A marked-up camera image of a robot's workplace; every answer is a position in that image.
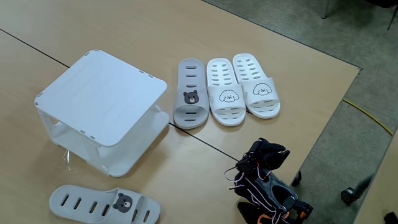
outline slipper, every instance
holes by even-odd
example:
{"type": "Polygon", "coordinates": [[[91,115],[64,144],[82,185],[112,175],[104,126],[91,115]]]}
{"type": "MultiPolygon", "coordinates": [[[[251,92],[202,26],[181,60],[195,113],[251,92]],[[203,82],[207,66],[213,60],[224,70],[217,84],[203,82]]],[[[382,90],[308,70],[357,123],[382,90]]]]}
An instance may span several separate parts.
{"type": "Polygon", "coordinates": [[[231,62],[215,58],[207,64],[207,89],[210,108],[218,122],[237,126],[244,120],[246,106],[242,86],[236,81],[231,62]]]}
{"type": "Polygon", "coordinates": [[[185,59],[178,66],[177,99],[174,104],[175,124],[191,129],[203,124],[209,115],[205,68],[197,59],[185,59]]]}
{"type": "Polygon", "coordinates": [[[280,102],[274,80],[266,76],[257,59],[251,54],[237,54],[233,64],[249,111],[262,119],[278,115],[280,102]]]}
{"type": "Polygon", "coordinates": [[[50,209],[58,217],[80,223],[154,224],[160,205],[142,194],[116,188],[91,190],[64,185],[50,197],[50,209]]]}

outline floor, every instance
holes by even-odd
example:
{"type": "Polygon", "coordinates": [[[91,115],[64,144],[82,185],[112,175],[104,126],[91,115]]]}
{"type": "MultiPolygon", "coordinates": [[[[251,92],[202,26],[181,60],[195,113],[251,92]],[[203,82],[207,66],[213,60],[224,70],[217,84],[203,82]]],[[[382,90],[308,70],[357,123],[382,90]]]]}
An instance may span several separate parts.
{"type": "MultiPolygon", "coordinates": [[[[394,8],[363,0],[205,0],[239,17],[357,65],[363,70],[345,98],[395,132],[398,126],[398,17],[394,8]]],[[[340,192],[375,172],[392,137],[362,112],[341,102],[302,167],[295,191],[314,206],[307,223],[353,223],[361,206],[340,192]]]]}

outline slipper strap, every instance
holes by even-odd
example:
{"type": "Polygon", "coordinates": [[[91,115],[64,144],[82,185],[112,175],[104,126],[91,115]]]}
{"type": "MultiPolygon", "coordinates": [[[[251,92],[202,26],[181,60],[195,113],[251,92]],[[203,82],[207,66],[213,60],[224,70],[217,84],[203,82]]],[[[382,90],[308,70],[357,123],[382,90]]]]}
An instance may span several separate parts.
{"type": "Polygon", "coordinates": [[[247,106],[251,106],[253,103],[259,101],[272,100],[273,104],[279,102],[278,93],[276,92],[272,78],[249,80],[241,82],[241,84],[245,93],[247,106]]]}

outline bear face print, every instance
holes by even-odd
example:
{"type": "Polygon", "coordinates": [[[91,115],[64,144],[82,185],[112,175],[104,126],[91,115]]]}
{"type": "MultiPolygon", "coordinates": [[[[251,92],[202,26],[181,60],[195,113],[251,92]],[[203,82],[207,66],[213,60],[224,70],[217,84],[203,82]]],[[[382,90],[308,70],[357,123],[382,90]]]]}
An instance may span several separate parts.
{"type": "Polygon", "coordinates": [[[188,104],[194,104],[199,102],[198,92],[194,90],[193,92],[184,92],[184,100],[188,104]]]}
{"type": "Polygon", "coordinates": [[[258,83],[253,89],[254,95],[265,96],[268,95],[268,93],[272,93],[272,89],[265,83],[258,83]]]}
{"type": "Polygon", "coordinates": [[[130,196],[119,193],[119,198],[112,207],[119,210],[120,212],[126,213],[130,210],[132,205],[132,199],[130,196]]]}
{"type": "Polygon", "coordinates": [[[227,102],[227,103],[234,102],[238,99],[239,99],[238,94],[233,90],[224,90],[219,98],[221,102],[227,102]]]}

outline wooden table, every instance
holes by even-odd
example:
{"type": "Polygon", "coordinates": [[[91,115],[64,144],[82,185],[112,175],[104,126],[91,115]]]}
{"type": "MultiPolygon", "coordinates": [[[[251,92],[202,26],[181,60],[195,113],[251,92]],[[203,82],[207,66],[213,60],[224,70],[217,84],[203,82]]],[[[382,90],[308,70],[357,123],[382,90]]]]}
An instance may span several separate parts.
{"type": "Polygon", "coordinates": [[[0,190],[9,199],[5,201],[22,200],[28,210],[18,215],[17,203],[5,205],[0,214],[9,223],[66,223],[53,217],[47,205],[52,191],[63,184],[142,192],[162,204],[162,223],[243,222],[235,209],[239,197],[227,191],[229,183],[223,177],[234,161],[173,127],[121,179],[105,177],[77,157],[68,167],[65,151],[46,136],[33,99],[91,49],[104,50],[165,80],[168,90],[159,105],[170,117],[181,60],[197,58],[206,65],[216,57],[255,55],[274,78],[280,115],[263,120],[247,114],[235,128],[210,116],[189,133],[236,158],[258,137],[286,146],[292,153],[275,174],[287,183],[359,71],[199,0],[0,0],[0,28],[55,59],[1,34],[6,50],[0,51],[0,66],[7,75],[0,77],[5,108],[0,111],[0,138],[6,155],[0,164],[0,190]],[[171,187],[176,181],[180,189],[171,187]],[[168,194],[160,195],[165,189],[168,194]]]}
{"type": "Polygon", "coordinates": [[[398,215],[398,135],[395,134],[355,219],[355,224],[384,224],[384,216],[398,215]]]}

